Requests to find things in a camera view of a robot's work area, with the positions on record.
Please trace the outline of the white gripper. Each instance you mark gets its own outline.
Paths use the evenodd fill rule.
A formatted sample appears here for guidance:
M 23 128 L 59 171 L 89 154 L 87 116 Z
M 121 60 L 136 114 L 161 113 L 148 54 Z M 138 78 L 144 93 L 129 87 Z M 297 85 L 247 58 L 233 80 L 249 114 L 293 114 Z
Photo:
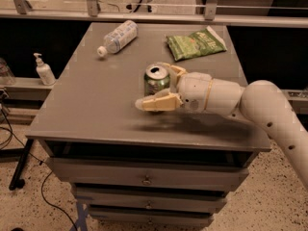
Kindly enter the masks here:
M 205 110 L 206 96 L 213 77 L 209 74 L 187 73 L 184 67 L 159 62 L 167 70 L 170 78 L 169 89 L 138 99 L 137 109 L 148 112 L 174 111 L 183 104 L 186 111 L 201 113 Z

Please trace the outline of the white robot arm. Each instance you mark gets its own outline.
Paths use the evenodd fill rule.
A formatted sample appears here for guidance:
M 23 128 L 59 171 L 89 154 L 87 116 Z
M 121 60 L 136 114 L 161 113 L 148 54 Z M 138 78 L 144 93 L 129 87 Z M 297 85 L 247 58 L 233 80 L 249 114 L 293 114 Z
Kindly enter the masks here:
M 137 100 L 138 109 L 160 112 L 183 108 L 253 123 L 277 143 L 308 188 L 308 132 L 278 86 L 259 80 L 242 87 L 172 64 L 164 64 L 163 70 L 170 76 L 170 86 Z

